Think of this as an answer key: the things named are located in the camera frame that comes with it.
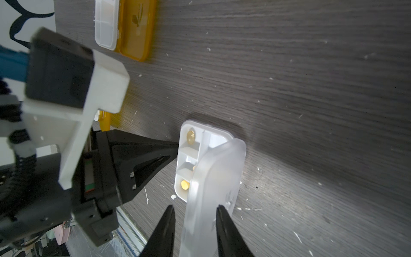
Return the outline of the clear lid pillbox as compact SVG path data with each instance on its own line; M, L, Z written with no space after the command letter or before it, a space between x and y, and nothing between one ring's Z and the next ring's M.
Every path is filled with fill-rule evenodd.
M176 195L186 202L179 256L212 257L217 251L216 212L233 213L246 143L230 132L193 120L180 128Z

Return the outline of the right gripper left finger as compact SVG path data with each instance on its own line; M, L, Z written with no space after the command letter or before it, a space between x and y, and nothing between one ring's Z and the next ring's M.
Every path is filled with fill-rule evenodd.
M169 205L139 257L172 257L176 215Z

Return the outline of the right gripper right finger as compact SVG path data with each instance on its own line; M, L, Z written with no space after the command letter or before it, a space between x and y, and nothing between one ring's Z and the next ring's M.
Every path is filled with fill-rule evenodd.
M216 211L216 233L220 257L253 257L227 209L219 205Z

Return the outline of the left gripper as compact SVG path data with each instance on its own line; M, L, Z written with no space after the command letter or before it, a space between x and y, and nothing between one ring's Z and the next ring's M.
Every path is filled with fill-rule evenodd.
M95 148L81 156L70 189L58 182L60 154L38 159L24 195L1 214L1 246L24 247L71 217L95 246L111 241L119 227L116 208L178 154L176 142L120 130L94 132L92 138Z

